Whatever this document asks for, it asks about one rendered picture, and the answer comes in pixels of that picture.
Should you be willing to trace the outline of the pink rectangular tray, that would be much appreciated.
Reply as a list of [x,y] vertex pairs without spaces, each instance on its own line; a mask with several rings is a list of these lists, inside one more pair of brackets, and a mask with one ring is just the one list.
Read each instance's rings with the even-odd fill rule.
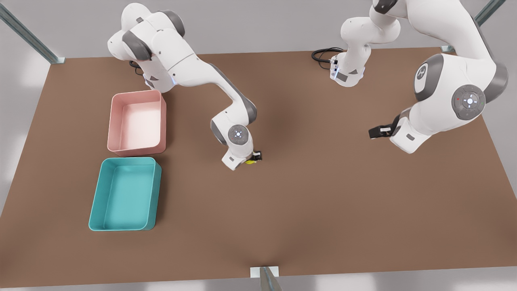
[[166,150],[166,102],[158,90],[119,93],[111,99],[107,149],[120,157]]

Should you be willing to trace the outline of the teal rectangular tray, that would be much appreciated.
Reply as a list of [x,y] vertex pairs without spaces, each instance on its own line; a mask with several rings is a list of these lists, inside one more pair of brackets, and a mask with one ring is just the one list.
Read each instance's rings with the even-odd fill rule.
[[89,216],[89,229],[153,229],[161,175],[162,168],[152,157],[112,157],[104,160]]

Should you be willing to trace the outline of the silver frame post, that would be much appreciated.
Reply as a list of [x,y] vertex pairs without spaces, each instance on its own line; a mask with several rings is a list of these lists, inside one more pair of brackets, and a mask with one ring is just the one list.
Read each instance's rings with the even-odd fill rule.
[[[477,28],[479,28],[478,31],[480,31],[480,26],[482,26],[482,24],[484,24],[486,20],[488,20],[488,18],[490,18],[495,13],[495,11],[497,11],[497,9],[504,4],[504,2],[506,2],[506,0],[489,0],[489,2],[477,13],[473,20],[476,22]],[[485,40],[483,41],[487,51],[490,55],[492,55],[489,45]],[[441,52],[456,53],[454,47],[450,45],[441,46]]]
[[63,64],[66,59],[54,54],[42,41],[40,41],[20,20],[15,17],[3,4],[0,3],[0,20],[10,27],[18,36],[29,44],[50,64]]
[[250,277],[260,279],[260,291],[282,291],[282,287],[277,281],[278,266],[251,267]]

